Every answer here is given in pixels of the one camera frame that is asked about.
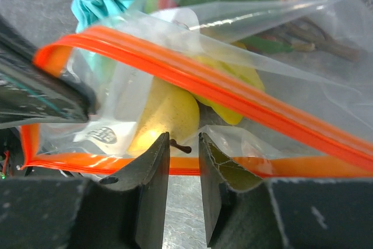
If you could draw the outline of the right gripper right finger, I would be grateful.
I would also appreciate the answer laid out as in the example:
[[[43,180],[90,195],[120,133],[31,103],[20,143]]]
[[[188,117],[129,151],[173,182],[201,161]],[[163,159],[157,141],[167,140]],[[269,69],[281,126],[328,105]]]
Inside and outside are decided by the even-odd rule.
[[[371,178],[261,178],[199,135],[209,248],[371,248]]]

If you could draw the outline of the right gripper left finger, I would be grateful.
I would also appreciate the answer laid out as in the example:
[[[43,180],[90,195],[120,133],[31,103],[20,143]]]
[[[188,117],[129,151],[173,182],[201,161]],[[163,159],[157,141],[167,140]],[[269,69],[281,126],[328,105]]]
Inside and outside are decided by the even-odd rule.
[[[170,137],[116,173],[1,181],[2,248],[161,248]]]

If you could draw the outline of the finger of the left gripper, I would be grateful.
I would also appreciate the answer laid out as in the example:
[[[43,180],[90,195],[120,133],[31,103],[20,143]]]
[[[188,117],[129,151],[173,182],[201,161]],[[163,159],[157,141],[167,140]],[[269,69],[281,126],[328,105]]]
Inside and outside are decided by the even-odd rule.
[[[34,123],[84,123],[92,106],[85,96],[32,63],[36,46],[1,18],[1,128]]]

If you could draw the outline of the yellow fake lemon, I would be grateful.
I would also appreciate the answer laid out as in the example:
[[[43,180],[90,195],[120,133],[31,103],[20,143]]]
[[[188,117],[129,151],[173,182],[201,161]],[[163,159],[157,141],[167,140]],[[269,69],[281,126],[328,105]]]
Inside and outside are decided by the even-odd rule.
[[[199,120],[199,106],[190,92],[155,77],[127,154],[140,156],[164,132],[182,144],[198,130]]]

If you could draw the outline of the clear zip top bag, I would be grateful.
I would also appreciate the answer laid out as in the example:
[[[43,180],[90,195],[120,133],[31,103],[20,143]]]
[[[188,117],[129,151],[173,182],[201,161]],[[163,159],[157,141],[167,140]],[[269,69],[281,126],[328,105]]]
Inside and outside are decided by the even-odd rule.
[[[120,14],[41,48],[34,64],[89,95],[81,124],[20,127],[24,165],[112,174],[157,77],[190,92],[198,130],[174,139],[170,171],[199,173],[206,133],[263,177],[372,176],[372,10],[362,0],[135,0]],[[361,51],[350,62],[299,52],[279,26],[308,17]]]

